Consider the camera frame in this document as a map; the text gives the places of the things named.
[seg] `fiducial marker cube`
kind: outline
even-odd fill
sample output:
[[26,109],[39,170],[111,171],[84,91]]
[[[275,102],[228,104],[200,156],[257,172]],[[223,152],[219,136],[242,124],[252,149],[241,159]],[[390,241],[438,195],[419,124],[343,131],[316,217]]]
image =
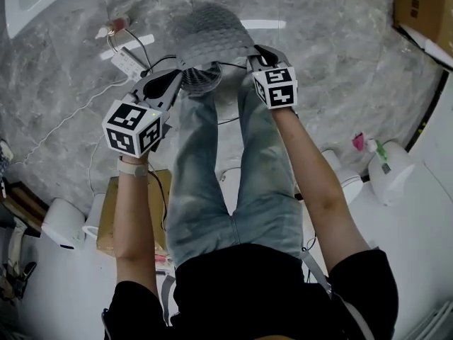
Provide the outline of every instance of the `fiducial marker cube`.
[[297,105],[297,79],[293,67],[253,73],[258,97],[272,110]]
[[109,148],[141,157],[162,138],[161,115],[152,108],[115,100],[102,122]]

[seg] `wristwatch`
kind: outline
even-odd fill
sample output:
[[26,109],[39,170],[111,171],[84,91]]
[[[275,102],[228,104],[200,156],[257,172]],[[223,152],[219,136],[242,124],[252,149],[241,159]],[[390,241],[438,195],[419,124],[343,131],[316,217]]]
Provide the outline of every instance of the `wristwatch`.
[[122,173],[133,175],[135,177],[146,176],[148,174],[148,164],[145,165],[129,164],[121,160],[121,157],[118,157],[116,168],[118,171]]

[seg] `black t-shirt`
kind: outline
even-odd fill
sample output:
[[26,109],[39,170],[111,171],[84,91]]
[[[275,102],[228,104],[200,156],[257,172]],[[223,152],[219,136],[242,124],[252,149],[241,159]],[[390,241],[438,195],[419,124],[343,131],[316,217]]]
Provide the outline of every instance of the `black t-shirt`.
[[[375,339],[392,337],[398,292],[383,251],[348,257],[328,281],[358,310]],[[304,282],[299,259],[257,244],[186,261],[176,270],[174,298],[179,313],[166,327],[151,291],[118,283],[104,319],[111,339],[363,339],[338,296],[331,300],[321,285]]]

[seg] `brown cardboard box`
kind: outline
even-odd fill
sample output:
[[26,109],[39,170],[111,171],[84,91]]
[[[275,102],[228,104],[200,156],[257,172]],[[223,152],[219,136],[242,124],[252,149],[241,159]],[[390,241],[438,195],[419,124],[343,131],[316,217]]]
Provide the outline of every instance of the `brown cardboard box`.
[[[171,185],[171,172],[169,170],[156,171],[164,190],[165,203],[168,205],[168,196]],[[113,218],[115,216],[116,198],[118,194],[118,177],[111,178],[108,183],[102,207],[101,219],[99,221],[97,247],[100,251],[115,256],[113,251]],[[165,234],[161,228],[162,216],[165,213],[162,192],[157,180],[148,174],[148,204],[153,224],[154,239],[163,248],[166,248]]]
[[24,183],[19,181],[6,185],[6,198],[0,195],[0,202],[14,216],[27,224],[26,234],[39,237],[41,226],[49,206],[40,200]]
[[395,0],[394,25],[447,69],[453,69],[453,0]]

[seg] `electrical outlet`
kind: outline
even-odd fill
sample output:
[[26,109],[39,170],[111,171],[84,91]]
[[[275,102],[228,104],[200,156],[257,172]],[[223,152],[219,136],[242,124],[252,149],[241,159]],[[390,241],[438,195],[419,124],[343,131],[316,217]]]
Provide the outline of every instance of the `electrical outlet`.
[[122,47],[115,53],[111,62],[122,72],[126,73],[130,79],[136,82],[141,79],[140,73],[147,70],[147,68],[125,47]]

